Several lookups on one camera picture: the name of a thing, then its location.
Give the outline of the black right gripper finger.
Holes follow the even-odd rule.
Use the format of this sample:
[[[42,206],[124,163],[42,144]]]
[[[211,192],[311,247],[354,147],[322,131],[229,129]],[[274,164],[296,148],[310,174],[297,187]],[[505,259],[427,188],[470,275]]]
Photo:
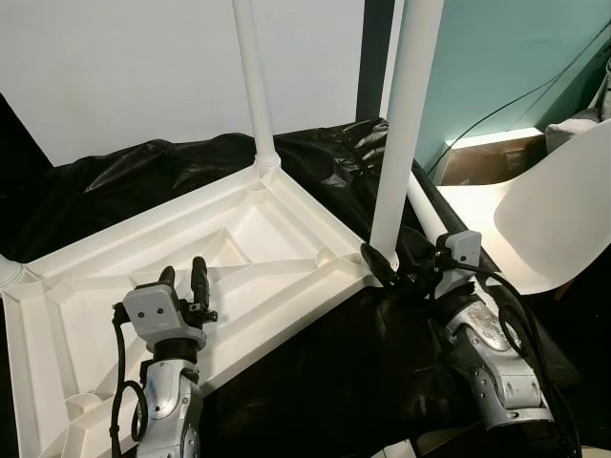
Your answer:
[[[393,287],[394,270],[391,262],[379,250],[372,248],[367,243],[361,245],[361,254],[363,262],[367,264],[368,270],[371,272],[372,277],[378,281],[379,286]]]

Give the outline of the white plastic table top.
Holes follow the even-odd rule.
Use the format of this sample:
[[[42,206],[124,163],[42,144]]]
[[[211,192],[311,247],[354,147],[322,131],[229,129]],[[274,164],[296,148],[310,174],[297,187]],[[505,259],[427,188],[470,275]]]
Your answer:
[[[109,457],[113,306],[165,267],[186,297],[208,266],[209,394],[371,284],[361,243],[284,171],[247,167],[27,262],[0,287],[19,458]]]

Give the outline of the white plastic table leg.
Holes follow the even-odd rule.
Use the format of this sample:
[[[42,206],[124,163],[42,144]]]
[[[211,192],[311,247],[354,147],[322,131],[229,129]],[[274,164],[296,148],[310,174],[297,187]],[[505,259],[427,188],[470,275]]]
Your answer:
[[[253,138],[256,141],[256,158],[254,166],[258,174],[263,176],[272,170],[279,169],[281,159],[276,153],[274,139],[272,139],[272,123],[269,110],[269,99],[265,82],[263,82],[263,66],[261,50],[259,50],[256,31],[256,18],[252,1],[232,0],[233,18],[239,49],[242,59],[243,78],[250,119],[253,125]]]
[[[444,0],[406,0],[394,56],[389,127],[369,244],[396,267],[398,233],[423,119]]]
[[[0,256],[0,291],[18,284],[27,274],[25,265]]]
[[[409,173],[409,188],[407,188],[406,196],[411,203],[411,210],[422,226],[424,236],[427,237],[429,243],[436,244],[439,237],[447,233],[447,228],[436,209],[433,208],[422,183],[415,178],[413,172]]]

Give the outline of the brown cardboard box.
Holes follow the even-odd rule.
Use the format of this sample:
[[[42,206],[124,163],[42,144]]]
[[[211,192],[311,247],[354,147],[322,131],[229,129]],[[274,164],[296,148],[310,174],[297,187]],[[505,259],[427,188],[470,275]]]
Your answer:
[[[449,152],[441,186],[486,186],[522,175],[546,156],[544,136],[494,141]]]

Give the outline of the black cloth cover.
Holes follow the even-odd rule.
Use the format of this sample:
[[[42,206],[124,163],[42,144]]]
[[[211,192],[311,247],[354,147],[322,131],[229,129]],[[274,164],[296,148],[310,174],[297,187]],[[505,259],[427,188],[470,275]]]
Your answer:
[[[252,136],[145,141],[52,167],[0,138],[0,254],[28,262],[252,165]],[[205,398],[204,458],[368,458],[480,422],[419,302],[367,288]]]

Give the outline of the white plastic chair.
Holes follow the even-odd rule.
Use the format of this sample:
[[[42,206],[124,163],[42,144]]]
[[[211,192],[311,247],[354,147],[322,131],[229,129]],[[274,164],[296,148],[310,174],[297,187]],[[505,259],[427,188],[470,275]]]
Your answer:
[[[520,293],[553,291],[610,243],[611,122],[573,136],[519,177],[439,192]]]

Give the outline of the white robot body panel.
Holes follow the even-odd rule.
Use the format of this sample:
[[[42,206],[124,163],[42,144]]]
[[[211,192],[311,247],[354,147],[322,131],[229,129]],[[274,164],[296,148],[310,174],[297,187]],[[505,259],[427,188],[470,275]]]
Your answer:
[[[416,457],[414,446],[409,440],[394,442],[392,445],[385,446],[370,458],[418,458]]]

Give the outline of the grey cushion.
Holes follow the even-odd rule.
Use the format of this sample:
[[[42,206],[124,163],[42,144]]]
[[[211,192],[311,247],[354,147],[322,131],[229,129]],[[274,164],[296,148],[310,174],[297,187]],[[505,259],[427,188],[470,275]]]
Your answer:
[[[551,154],[555,149],[561,147],[573,136],[584,134],[594,126],[602,122],[602,114],[599,108],[589,108],[573,116],[563,119],[555,125],[547,125],[544,130],[546,152]]]

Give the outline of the white grey machine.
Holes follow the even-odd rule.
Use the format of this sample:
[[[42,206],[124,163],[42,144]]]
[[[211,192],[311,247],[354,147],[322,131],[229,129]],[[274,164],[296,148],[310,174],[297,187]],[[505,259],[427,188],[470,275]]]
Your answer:
[[[600,83],[600,87],[597,91],[597,96],[592,100],[592,108],[595,109],[595,114],[597,114],[598,122],[602,122],[607,118],[605,104],[608,93],[611,91],[610,87],[611,82],[611,61],[607,60],[605,64],[605,73],[603,74],[603,80]]]

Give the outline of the black vertical post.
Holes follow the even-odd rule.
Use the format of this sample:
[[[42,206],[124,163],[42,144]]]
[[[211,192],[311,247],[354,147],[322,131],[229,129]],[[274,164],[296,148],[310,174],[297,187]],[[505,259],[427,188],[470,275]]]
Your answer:
[[[381,117],[394,0],[364,0],[355,121]]]

